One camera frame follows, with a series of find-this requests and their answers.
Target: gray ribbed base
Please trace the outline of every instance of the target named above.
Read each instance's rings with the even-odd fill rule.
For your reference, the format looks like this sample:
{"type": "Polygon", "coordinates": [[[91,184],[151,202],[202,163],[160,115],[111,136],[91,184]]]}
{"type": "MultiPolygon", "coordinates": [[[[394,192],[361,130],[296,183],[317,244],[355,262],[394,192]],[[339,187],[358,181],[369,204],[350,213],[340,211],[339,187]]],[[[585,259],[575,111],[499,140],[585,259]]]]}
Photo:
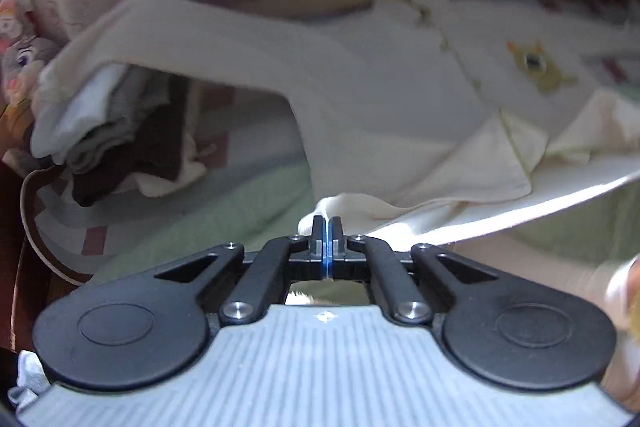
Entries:
{"type": "Polygon", "coordinates": [[[188,371],[125,395],[54,385],[27,427],[619,427],[631,415],[596,385],[511,393],[455,368],[431,335],[375,306],[271,306],[224,328],[188,371]]]}

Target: white garment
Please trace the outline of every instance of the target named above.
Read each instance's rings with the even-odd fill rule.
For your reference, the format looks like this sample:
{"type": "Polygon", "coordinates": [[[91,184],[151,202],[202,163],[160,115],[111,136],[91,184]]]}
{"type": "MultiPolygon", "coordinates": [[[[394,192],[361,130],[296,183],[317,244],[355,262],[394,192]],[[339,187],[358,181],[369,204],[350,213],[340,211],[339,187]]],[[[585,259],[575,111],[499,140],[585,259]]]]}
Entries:
{"type": "Polygon", "coordinates": [[[608,91],[585,59],[640,51],[640,28],[540,9],[522,0],[413,0],[455,49],[467,74],[479,83],[483,100],[543,128],[547,155],[567,150],[625,148],[638,139],[640,121],[633,103],[608,91]],[[508,49],[539,46],[543,56],[575,81],[551,93],[517,67],[508,49]]]}
{"type": "Polygon", "coordinates": [[[53,155],[62,165],[71,147],[107,121],[111,93],[127,69],[126,64],[105,65],[72,99],[54,103],[42,100],[31,135],[31,153],[36,158],[53,155]]]}
{"type": "Polygon", "coordinates": [[[15,387],[9,389],[9,401],[21,413],[51,387],[44,374],[40,359],[31,351],[21,351],[18,355],[18,378],[15,387]]]}
{"type": "MultiPolygon", "coordinates": [[[[417,10],[390,0],[319,26],[187,0],[126,0],[42,71],[38,93],[64,100],[111,62],[279,92],[298,120],[316,197],[347,194],[332,215],[348,231],[356,224],[370,232],[427,203],[528,194],[551,129],[511,108],[496,114],[456,54],[441,49],[441,33],[418,19],[417,10]]],[[[598,23],[585,30],[607,46],[618,31],[598,23]]],[[[607,128],[617,131],[613,124],[607,128]]],[[[429,222],[417,210],[412,216],[401,222],[418,229],[429,222]]]]}

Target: folded clothes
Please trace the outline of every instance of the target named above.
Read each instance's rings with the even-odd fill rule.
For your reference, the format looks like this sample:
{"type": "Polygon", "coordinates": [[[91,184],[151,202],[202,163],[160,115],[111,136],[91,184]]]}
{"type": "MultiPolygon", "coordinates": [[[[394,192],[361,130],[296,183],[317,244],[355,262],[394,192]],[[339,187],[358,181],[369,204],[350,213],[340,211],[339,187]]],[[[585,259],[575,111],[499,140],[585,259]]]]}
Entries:
{"type": "Polygon", "coordinates": [[[202,163],[194,161],[197,153],[193,137],[185,132],[182,136],[182,164],[178,177],[175,180],[168,180],[144,172],[134,172],[132,176],[138,190],[149,198],[160,198],[191,185],[207,172],[207,168],[202,163]]]}
{"type": "Polygon", "coordinates": [[[89,172],[74,174],[72,197],[81,206],[113,192],[131,172],[176,180],[182,169],[182,134],[190,81],[169,79],[168,105],[156,108],[140,124],[133,142],[106,151],[89,172]]]}
{"type": "Polygon", "coordinates": [[[71,147],[106,122],[111,93],[128,70],[126,64],[108,64],[92,74],[73,98],[59,103],[42,100],[31,135],[31,153],[36,158],[52,155],[62,165],[71,147]]]}
{"type": "Polygon", "coordinates": [[[111,95],[107,121],[89,131],[66,155],[72,172],[89,172],[109,149],[133,142],[140,123],[169,103],[169,77],[169,73],[130,68],[111,95]]]}

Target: cartoon character print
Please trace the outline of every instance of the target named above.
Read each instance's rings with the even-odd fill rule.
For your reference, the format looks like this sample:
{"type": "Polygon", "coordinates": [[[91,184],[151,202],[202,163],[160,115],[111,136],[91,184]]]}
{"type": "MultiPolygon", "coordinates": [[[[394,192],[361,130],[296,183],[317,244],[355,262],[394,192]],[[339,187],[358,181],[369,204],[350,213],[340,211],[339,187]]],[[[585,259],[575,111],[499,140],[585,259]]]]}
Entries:
{"type": "Polygon", "coordinates": [[[518,46],[507,43],[507,49],[513,54],[518,68],[533,80],[542,94],[558,90],[563,84],[571,84],[577,79],[574,76],[564,76],[560,68],[545,53],[540,41],[535,46],[518,46]]]}
{"type": "Polygon", "coordinates": [[[2,90],[9,105],[31,98],[42,68],[58,53],[49,39],[40,37],[16,42],[2,57],[2,90]]]}

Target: gray cloth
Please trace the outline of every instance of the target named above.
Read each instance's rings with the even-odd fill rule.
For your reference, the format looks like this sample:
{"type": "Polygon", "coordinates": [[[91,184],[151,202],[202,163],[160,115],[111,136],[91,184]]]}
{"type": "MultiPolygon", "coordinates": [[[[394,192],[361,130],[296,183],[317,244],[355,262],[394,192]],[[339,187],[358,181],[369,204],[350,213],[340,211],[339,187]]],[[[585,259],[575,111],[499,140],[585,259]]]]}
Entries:
{"type": "Polygon", "coordinates": [[[14,404],[17,412],[33,403],[50,386],[38,356],[31,351],[21,351],[18,355],[16,387],[7,392],[9,401],[14,404]]]}
{"type": "Polygon", "coordinates": [[[100,164],[104,153],[133,142],[143,120],[169,103],[169,73],[132,66],[111,95],[107,122],[89,131],[69,150],[66,163],[75,174],[100,164]]]}

